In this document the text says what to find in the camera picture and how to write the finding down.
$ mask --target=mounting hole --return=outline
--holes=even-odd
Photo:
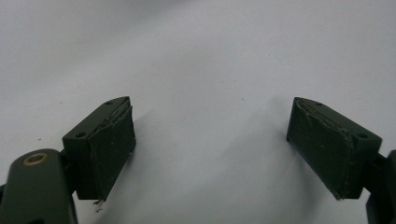
[[[32,156],[29,156],[28,158],[23,160],[23,164],[25,166],[32,166],[32,165],[37,165],[40,164],[41,162],[45,161],[47,159],[48,155],[47,153],[40,152],[33,154]]]
[[[358,133],[358,137],[359,138],[368,138],[369,136],[367,136],[367,134],[365,134],[365,133]]]
[[[78,133],[75,135],[75,137],[83,137],[83,136],[85,136],[85,133]]]

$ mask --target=screw hole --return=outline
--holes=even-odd
[[[369,136],[367,136],[367,134],[365,134],[365,133],[358,133],[358,137],[359,138],[368,138]]]
[[[48,155],[47,153],[36,153],[32,156],[29,156],[28,158],[23,160],[23,164],[25,166],[32,166],[32,165],[37,165],[47,159]]]
[[[78,137],[78,138],[83,137],[83,136],[85,136],[85,133],[78,133],[75,135],[75,137]]]

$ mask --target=white surface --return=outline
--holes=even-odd
[[[1,1],[0,182],[130,95],[138,144],[94,223],[365,223],[285,141],[294,96],[396,148],[395,1]]]

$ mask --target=white background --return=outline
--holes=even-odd
[[[0,2],[0,182],[101,103],[131,96],[135,154],[81,224],[366,223],[285,141],[292,99],[396,148],[396,2]]]

